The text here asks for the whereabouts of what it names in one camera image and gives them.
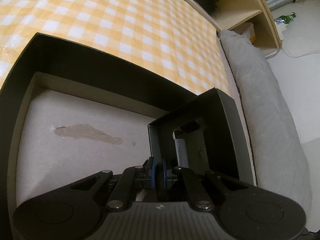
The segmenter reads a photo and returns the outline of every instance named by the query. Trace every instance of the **floor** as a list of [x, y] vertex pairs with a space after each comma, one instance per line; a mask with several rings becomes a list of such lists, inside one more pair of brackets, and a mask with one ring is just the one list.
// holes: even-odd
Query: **floor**
[[[284, 50], [292, 56], [320, 53], [320, 0], [288, 4], [272, 12], [274, 18], [292, 12], [297, 17], [287, 25]], [[310, 167], [313, 203], [307, 228], [320, 229], [320, 54], [288, 57], [282, 50], [268, 60], [295, 121]]]

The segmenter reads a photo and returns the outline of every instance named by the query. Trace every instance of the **yellow and white checkered pattern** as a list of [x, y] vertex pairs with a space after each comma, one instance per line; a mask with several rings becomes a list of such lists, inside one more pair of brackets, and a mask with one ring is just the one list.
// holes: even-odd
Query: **yellow and white checkered pattern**
[[228, 93], [216, 29], [183, 0], [0, 0], [0, 87], [36, 32], [108, 52], [196, 94]]

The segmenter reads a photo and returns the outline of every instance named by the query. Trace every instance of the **bottle label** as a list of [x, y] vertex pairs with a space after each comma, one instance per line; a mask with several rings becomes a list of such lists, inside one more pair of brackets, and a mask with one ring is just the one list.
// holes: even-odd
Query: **bottle label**
[[281, 24], [281, 23], [284, 23], [284, 24], [285, 24], [285, 21], [282, 20], [282, 19], [280, 19], [280, 18], [277, 18], [277, 19], [275, 19], [275, 23], [276, 23], [276, 24]]

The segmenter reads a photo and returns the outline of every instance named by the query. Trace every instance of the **green glass bottle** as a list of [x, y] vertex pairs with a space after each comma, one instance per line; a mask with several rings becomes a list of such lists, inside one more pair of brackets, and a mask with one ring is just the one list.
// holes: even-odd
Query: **green glass bottle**
[[281, 15], [280, 17], [278, 17], [277, 19], [275, 19], [275, 23], [276, 24], [289, 24], [289, 22], [291, 22], [295, 17], [297, 17], [297, 15], [293, 12], [290, 15]]

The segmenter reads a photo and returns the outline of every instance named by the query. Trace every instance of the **metal screw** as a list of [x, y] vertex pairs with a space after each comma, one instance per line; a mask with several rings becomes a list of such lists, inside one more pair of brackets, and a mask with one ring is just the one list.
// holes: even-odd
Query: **metal screw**
[[111, 200], [108, 202], [108, 206], [113, 209], [119, 209], [123, 207], [123, 202], [121, 200]]
[[212, 204], [210, 201], [200, 200], [197, 202], [196, 206], [197, 208], [200, 208], [200, 209], [208, 209], [212, 207]]

